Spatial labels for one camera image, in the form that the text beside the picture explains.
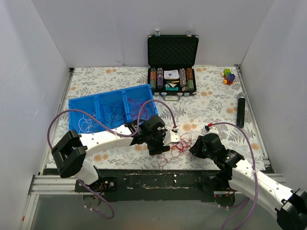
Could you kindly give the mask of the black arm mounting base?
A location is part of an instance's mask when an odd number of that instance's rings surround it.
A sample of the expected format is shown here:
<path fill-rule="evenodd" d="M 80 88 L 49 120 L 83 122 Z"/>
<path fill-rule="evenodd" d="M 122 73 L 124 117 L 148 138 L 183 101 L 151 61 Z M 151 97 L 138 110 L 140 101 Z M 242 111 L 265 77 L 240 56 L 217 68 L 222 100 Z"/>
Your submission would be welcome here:
<path fill-rule="evenodd" d="M 199 200 L 233 206 L 236 192 L 216 178 L 217 171 L 99 170 L 89 188 L 109 202 Z"/>

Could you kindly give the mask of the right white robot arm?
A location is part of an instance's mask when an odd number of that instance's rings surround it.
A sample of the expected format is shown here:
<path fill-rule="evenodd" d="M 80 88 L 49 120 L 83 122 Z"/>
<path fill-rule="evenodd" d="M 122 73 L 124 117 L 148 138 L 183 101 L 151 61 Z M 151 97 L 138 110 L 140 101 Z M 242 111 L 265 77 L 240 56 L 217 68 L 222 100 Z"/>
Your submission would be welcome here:
<path fill-rule="evenodd" d="M 236 190 L 268 211 L 283 230 L 307 228 L 307 193 L 293 190 L 266 174 L 255 171 L 239 153 L 226 149 L 215 133 L 199 136 L 189 149 L 201 159 L 210 159 L 219 168 L 216 176 L 222 190 Z"/>

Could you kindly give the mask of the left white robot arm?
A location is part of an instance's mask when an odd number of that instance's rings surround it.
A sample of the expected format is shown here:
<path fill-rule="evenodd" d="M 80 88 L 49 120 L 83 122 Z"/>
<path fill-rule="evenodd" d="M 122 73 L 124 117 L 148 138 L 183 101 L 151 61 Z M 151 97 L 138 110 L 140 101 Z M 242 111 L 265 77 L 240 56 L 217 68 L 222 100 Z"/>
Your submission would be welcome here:
<path fill-rule="evenodd" d="M 150 155 L 160 155 L 177 143 L 177 132 L 167 130 L 164 121 L 157 115 L 137 124 L 136 121 L 121 125 L 110 131 L 77 134 L 68 131 L 52 148 L 52 156 L 61 178 L 76 177 L 82 180 L 90 191 L 96 192 L 102 186 L 98 170 L 85 159 L 104 150 L 147 144 Z"/>

